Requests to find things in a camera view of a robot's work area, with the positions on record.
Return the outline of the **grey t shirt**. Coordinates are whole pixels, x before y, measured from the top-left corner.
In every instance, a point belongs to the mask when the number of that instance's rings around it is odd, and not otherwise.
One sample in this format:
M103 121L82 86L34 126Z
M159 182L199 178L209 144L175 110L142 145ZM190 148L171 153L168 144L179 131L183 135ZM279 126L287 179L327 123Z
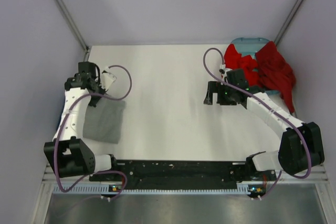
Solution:
M89 106L83 125L84 138L118 144L125 107L124 100L112 101L106 98L100 99L96 107Z

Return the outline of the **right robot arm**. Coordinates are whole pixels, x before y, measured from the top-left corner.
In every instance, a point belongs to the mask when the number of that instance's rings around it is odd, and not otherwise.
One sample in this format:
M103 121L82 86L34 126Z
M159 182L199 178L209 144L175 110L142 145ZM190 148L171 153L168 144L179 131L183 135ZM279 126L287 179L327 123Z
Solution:
M250 86L242 69L226 72L221 80L209 81L204 104L242 105L260 118L279 138L279 149L259 152L247 157L245 174L258 179L266 170L283 170L291 176L324 162L320 127L305 123L274 103L259 86Z

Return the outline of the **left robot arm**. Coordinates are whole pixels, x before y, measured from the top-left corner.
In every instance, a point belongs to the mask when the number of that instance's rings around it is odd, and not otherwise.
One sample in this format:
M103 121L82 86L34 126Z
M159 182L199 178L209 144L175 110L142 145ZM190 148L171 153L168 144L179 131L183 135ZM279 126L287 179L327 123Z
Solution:
M83 136L85 115L89 106L96 106L106 93L100 84L99 67L92 62L78 63L78 72L65 82L65 102L60 124L44 153L55 174L60 178L91 175L101 172L114 180L119 168L113 155L99 153L97 141Z

